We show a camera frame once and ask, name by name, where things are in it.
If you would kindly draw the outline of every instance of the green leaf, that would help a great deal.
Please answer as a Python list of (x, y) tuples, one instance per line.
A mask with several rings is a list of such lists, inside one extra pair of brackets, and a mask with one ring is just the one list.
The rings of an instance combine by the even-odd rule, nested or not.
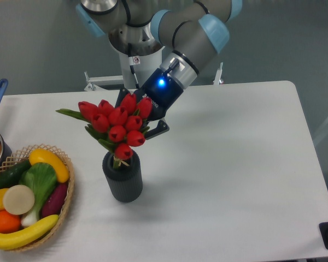
[(142, 134), (145, 134), (149, 129), (150, 129), (150, 127), (144, 127), (144, 128), (142, 128), (142, 129), (140, 130), (140, 132), (141, 132)]
[(78, 120), (83, 120), (87, 123), (90, 123), (89, 120), (87, 120), (84, 116), (82, 116), (82, 114), (78, 111), (74, 111), (74, 110), (70, 110), (70, 109), (65, 109), (65, 108), (61, 108), (59, 110), (56, 110), (57, 113), (66, 115), (66, 116), (70, 116), (70, 117), (74, 117)]
[(98, 142), (105, 148), (107, 149), (110, 153), (114, 153), (114, 150), (116, 148), (115, 143), (108, 142), (104, 139), (98, 139)]
[(136, 111), (132, 114), (133, 116), (138, 116), (140, 114), (140, 109), (136, 109)]
[(96, 130), (90, 128), (90, 127), (85, 127), (86, 131), (96, 140), (101, 139), (101, 134), (97, 132)]

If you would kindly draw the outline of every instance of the tulip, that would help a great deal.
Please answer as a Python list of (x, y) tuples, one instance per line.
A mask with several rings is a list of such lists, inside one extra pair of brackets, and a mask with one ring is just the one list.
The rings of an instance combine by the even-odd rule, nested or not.
[(118, 143), (124, 140), (126, 130), (123, 126), (114, 126), (110, 129), (108, 136), (112, 142)]
[(114, 107), (108, 101), (102, 99), (98, 105), (98, 110), (105, 116), (109, 116), (113, 112)]
[(102, 114), (94, 115), (91, 120), (91, 124), (92, 124), (93, 128), (100, 133), (107, 132), (107, 130), (109, 128), (108, 119), (105, 115), (102, 115)]
[(78, 107), (81, 115), (88, 121), (91, 121), (93, 116), (98, 113), (97, 105), (91, 104), (89, 102), (79, 102)]
[(133, 151), (129, 145), (121, 143), (114, 151), (115, 157), (121, 160), (127, 160), (132, 157)]
[(135, 94), (127, 94), (120, 103), (120, 106), (124, 106), (126, 108), (126, 111), (129, 116), (131, 116), (135, 112), (136, 105), (137, 102)]
[(108, 116), (108, 121), (111, 126), (122, 126), (126, 123), (127, 120), (127, 111), (124, 106), (119, 106), (113, 110), (112, 113)]
[(147, 119), (152, 111), (152, 99), (149, 97), (143, 98), (137, 105), (137, 109), (140, 110), (140, 117), (142, 119)]
[(140, 131), (133, 130), (127, 133), (126, 143), (129, 146), (142, 146), (145, 141), (146, 138)]
[(140, 130), (141, 126), (142, 119), (140, 116), (129, 116), (125, 123), (125, 129), (128, 132), (132, 130)]

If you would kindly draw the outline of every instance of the wicker basket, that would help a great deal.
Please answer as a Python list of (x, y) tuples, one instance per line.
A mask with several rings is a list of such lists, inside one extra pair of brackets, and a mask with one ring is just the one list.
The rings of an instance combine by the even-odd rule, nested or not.
[(51, 152), (53, 152), (54, 154), (56, 154), (63, 162), (64, 164), (67, 166), (68, 171), (69, 171), (69, 183), (68, 183), (68, 191), (67, 191), (67, 196), (65, 198), (65, 204), (62, 207), (61, 213), (60, 213), (60, 217), (58, 219), (57, 224), (50, 230), (50, 232), (48, 232), (47, 234), (45, 234), (43, 237), (23, 246), (20, 248), (16, 248), (16, 249), (11, 249), (9, 251), (14, 251), (14, 252), (23, 252), (23, 251), (27, 251), (33, 248), (36, 248), (40, 245), (42, 245), (43, 243), (45, 243), (49, 238), (51, 238), (53, 236), (53, 234), (59, 229), (59, 227), (61, 226), (61, 224), (63, 223), (69, 206), (71, 204), (71, 200), (72, 200), (72, 195), (73, 195), (73, 191), (74, 191), (74, 169), (73, 169), (73, 164), (71, 162), (71, 159), (68, 158), (68, 156), (66, 155), (66, 153), (64, 153), (62, 150), (58, 149), (56, 146), (50, 146), (50, 145), (33, 145), (33, 146), (28, 146), (28, 147), (24, 147), (21, 150), (16, 151), (15, 153), (13, 153), (10, 157), (8, 157), (6, 159), (5, 162), (2, 163), (2, 166), (0, 167), (0, 174), (5, 171), (6, 169), (8, 169), (9, 167), (17, 164), (18, 162), (20, 162), (23, 159), (27, 159), (28, 156), (30, 155), (30, 153), (37, 148), (43, 148), (46, 150), (49, 150)]

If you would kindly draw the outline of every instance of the orange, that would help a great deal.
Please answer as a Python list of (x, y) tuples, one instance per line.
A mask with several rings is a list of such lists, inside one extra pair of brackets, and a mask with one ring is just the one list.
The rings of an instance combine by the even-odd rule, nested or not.
[(6, 210), (0, 211), (0, 233), (13, 233), (20, 229), (20, 216), (12, 215)]

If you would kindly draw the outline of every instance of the light blue joint cover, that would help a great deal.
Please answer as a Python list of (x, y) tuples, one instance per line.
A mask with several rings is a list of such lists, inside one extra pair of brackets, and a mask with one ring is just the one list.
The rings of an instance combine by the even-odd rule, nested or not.
[(205, 15), (198, 22), (207, 34), (210, 42), (212, 42), (217, 53), (220, 53), (230, 40), (230, 33), (227, 27), (220, 19), (213, 15)]
[(231, 15), (229, 19), (237, 16), (242, 10), (243, 2), (242, 0), (232, 0)]
[(75, 9), (77, 10), (77, 14), (81, 21), (83, 22), (86, 29), (94, 36), (101, 37), (105, 35), (105, 33), (100, 29), (97, 23), (88, 15), (88, 13), (84, 10), (81, 4), (78, 4)]
[(159, 24), (164, 14), (166, 14), (169, 11), (170, 10), (160, 10), (153, 16), (151, 20), (151, 34), (153, 35), (154, 39), (160, 44), (162, 43), (159, 40)]

